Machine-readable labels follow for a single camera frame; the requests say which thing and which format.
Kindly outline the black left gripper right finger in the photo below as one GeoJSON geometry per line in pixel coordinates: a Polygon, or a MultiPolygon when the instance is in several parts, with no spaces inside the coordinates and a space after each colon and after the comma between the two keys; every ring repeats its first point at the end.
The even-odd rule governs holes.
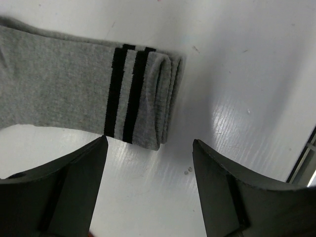
{"type": "Polygon", "coordinates": [[[207,236],[315,236],[315,187],[261,175],[197,139],[193,161],[207,236]]]}

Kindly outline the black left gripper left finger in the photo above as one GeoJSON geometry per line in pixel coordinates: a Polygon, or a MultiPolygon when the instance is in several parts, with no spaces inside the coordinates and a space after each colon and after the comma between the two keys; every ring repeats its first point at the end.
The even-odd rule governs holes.
{"type": "Polygon", "coordinates": [[[108,141],[0,181],[3,237],[86,237],[101,184],[108,141]]]}

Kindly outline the grey sock with black stripes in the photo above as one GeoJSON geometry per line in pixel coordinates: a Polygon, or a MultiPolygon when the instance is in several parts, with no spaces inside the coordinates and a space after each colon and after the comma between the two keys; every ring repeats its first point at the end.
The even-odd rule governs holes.
{"type": "Polygon", "coordinates": [[[0,126],[77,129],[158,150],[184,58],[0,19],[0,126]]]}

